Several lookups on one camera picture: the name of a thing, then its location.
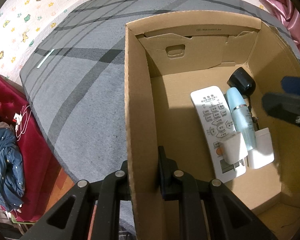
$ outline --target air conditioner remote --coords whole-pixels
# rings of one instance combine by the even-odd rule
[[[246,172],[244,160],[228,164],[218,140],[235,131],[230,110],[220,88],[211,86],[190,94],[206,137],[217,179],[227,182]]]

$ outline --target blue clothing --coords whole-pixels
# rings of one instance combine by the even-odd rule
[[[10,212],[23,203],[25,191],[22,155],[10,129],[0,128],[0,205]]]

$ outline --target cardboard box wall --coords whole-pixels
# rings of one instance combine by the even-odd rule
[[[279,239],[300,226],[300,128],[268,117],[266,92],[283,92],[300,63],[274,27],[219,11],[160,14],[126,25],[125,112],[129,182],[138,239],[178,239],[178,203],[164,202],[157,183],[158,145],[179,169],[210,181],[214,172],[192,91],[218,86],[242,66],[257,83],[252,111],[269,127],[273,163],[226,185]]]

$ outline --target gray bed sheet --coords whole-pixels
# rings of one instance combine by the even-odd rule
[[[27,99],[50,149],[74,180],[102,180],[127,159],[124,120],[125,24],[183,10],[229,11],[275,26],[300,60],[287,29],[241,0],[91,0],[44,39],[20,72]],[[38,69],[38,64],[55,49]],[[120,224],[135,233],[130,202]]]

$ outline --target light blue bottle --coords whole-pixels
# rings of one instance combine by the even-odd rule
[[[242,133],[247,150],[249,151],[256,148],[256,134],[246,102],[235,87],[228,89],[226,97],[234,127],[237,131]]]

